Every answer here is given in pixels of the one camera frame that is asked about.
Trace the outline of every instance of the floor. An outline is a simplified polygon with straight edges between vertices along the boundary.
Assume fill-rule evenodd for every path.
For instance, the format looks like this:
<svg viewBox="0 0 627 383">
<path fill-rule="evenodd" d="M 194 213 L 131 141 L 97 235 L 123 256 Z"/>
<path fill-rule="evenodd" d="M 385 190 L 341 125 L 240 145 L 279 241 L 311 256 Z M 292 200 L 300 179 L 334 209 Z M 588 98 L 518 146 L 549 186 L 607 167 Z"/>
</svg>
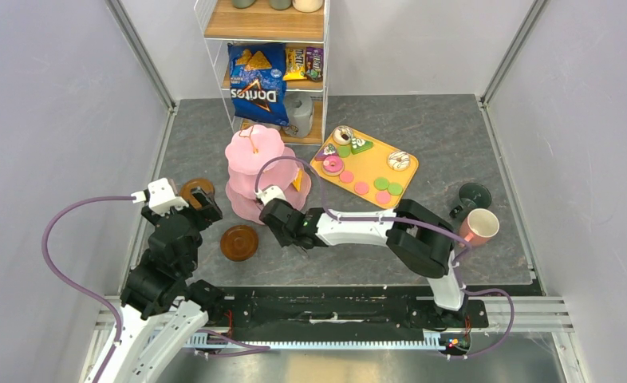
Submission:
<svg viewBox="0 0 627 383">
<path fill-rule="evenodd" d="M 475 348 L 498 340 L 473 334 Z M 231 383 L 476 383 L 565 382 L 550 334 L 512 334 L 504 346 L 468 361 L 447 361 L 433 351 L 274 351 L 205 361 L 186 350 L 170 362 L 158 380 Z"/>
<path fill-rule="evenodd" d="M 482 115 L 472 95 L 331 97 L 327 133 L 350 125 L 410 152 L 420 168 L 405 192 L 437 215 L 449 220 L 459 186 L 479 182 L 493 198 L 490 207 L 501 223 L 499 233 L 479 247 L 461 268 L 469 285 L 528 284 L 530 271 L 518 228 L 504 191 L 495 154 Z M 228 181 L 223 152 L 232 131 L 221 100 L 185 100 L 172 128 L 161 176 L 181 188 L 192 178 L 211 180 L 224 219 L 205 230 L 194 277 L 216 286 L 343 286 L 424 285 L 389 249 L 341 245 L 304 252 L 281 248 L 266 227 L 237 217 L 224 195 Z M 297 156 L 311 159 L 314 146 L 293 146 Z M 325 183 L 329 205 L 341 211 L 374 211 L 377 207 Z M 320 206 L 313 186 L 307 207 Z M 237 224 L 250 224 L 259 235 L 258 253 L 242 263 L 226 259 L 219 249 L 222 233 Z"/>
</svg>

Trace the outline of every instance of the white wall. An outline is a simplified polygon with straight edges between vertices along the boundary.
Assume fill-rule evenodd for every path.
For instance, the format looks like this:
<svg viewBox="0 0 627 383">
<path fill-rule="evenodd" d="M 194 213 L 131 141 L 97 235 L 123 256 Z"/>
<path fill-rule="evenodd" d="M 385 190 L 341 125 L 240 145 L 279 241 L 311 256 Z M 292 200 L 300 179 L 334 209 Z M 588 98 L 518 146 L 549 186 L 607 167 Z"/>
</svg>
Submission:
<svg viewBox="0 0 627 383">
<path fill-rule="evenodd" d="M 593 381 L 627 381 L 627 2 L 550 2 L 491 110 Z"/>
<path fill-rule="evenodd" d="M 195 0 L 123 3 L 175 99 L 219 97 Z M 330 94 L 480 94 L 531 3 L 332 0 Z"/>
<path fill-rule="evenodd" d="M 48 270 L 41 234 L 70 203 L 142 189 L 165 121 L 104 2 L 0 0 L 0 382 L 77 381 L 99 305 Z M 51 255 L 113 294 L 136 214 L 83 207 Z"/>
</svg>

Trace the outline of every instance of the shelf rack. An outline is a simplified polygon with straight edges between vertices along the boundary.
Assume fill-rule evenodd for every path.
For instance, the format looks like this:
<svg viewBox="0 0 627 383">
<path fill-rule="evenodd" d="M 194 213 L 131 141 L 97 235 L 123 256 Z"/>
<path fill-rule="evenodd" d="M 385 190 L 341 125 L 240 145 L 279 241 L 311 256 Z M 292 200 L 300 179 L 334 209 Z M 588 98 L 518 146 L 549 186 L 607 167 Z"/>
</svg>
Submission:
<svg viewBox="0 0 627 383">
<path fill-rule="evenodd" d="M 287 144 L 321 145 L 325 134 L 328 111 L 327 73 L 329 62 L 329 0 L 323 7 L 310 14 L 297 11 L 274 10 L 268 0 L 256 0 L 245 9 L 237 9 L 231 0 L 197 0 L 194 5 L 196 18 L 203 31 L 203 40 L 213 68 L 219 94 L 227 111 L 232 132 L 247 128 L 253 123 L 234 116 L 234 105 L 229 96 L 229 57 L 227 43 L 285 42 L 289 47 L 318 46 L 324 50 L 323 81 L 287 81 L 287 92 L 308 92 L 314 100 L 313 126 L 304 138 L 287 136 L 281 131 Z"/>
</svg>

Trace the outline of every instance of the snack bag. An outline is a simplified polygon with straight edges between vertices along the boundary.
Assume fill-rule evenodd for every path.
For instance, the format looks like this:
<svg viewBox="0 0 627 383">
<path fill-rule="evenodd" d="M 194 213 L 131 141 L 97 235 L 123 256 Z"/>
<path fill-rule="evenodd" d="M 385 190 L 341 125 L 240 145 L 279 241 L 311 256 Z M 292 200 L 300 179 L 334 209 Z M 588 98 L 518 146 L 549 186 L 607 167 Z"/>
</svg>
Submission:
<svg viewBox="0 0 627 383">
<path fill-rule="evenodd" d="M 299 48 L 287 48 L 286 49 L 286 75 L 283 76 L 283 80 L 304 80 L 306 75 L 304 74 L 304 50 Z"/>
<path fill-rule="evenodd" d="M 289 126 L 283 98 L 285 44 L 229 44 L 231 101 L 235 115 L 265 124 Z"/>
<path fill-rule="evenodd" d="M 306 49 L 306 78 L 311 81 L 323 81 L 323 48 Z"/>
</svg>

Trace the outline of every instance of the pink mug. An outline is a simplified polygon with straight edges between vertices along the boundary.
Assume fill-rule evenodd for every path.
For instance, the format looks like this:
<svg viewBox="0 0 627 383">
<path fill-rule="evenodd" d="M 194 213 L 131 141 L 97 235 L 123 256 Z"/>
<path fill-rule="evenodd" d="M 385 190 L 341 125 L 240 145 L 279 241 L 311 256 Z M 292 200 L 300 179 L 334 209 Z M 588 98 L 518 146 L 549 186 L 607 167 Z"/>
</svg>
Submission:
<svg viewBox="0 0 627 383">
<path fill-rule="evenodd" d="M 480 246 L 499 232 L 499 219 L 487 209 L 474 209 L 459 228 L 459 236 L 472 246 Z"/>
</svg>

